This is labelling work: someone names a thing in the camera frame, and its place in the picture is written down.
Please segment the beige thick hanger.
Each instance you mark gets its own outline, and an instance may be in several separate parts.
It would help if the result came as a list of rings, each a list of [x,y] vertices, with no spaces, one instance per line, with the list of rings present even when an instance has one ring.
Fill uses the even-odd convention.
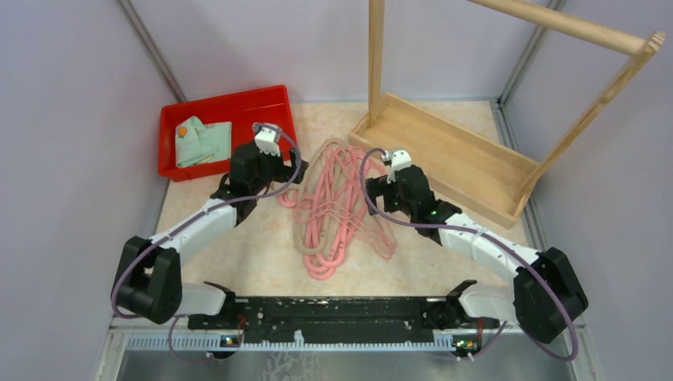
[[[293,210],[296,249],[310,259],[336,262],[360,231],[366,212],[360,189],[361,148],[326,140],[310,160],[305,182],[283,196]]]

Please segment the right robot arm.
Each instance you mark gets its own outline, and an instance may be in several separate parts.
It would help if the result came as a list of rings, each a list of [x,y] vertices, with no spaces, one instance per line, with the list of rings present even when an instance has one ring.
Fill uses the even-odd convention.
[[[370,177],[360,186],[371,215],[463,253],[504,282],[490,286],[466,279],[451,290],[442,305],[453,325],[467,327],[479,318],[507,322],[550,344],[588,309],[588,297],[562,250],[540,251],[493,233],[437,198],[418,166]]]

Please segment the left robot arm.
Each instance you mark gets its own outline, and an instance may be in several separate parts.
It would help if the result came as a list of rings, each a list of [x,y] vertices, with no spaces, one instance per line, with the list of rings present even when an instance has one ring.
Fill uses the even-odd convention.
[[[266,198],[266,189],[299,184],[309,164],[296,143],[290,144],[290,164],[279,145],[256,140],[236,148],[231,169],[206,203],[176,226],[156,235],[130,237],[122,246],[110,294],[118,318],[143,318],[163,324],[172,318],[206,315],[220,329],[232,326],[237,305],[227,300],[229,289],[217,284],[184,283],[182,267],[192,256],[225,232],[239,226]]]

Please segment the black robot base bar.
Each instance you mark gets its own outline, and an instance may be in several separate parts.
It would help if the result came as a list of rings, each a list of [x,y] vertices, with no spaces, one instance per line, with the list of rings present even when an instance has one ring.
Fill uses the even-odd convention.
[[[223,329],[215,354],[240,350],[420,350],[463,357],[477,354],[490,317],[468,317],[452,294],[440,297],[238,296],[225,290],[214,315],[189,316],[197,331]]]

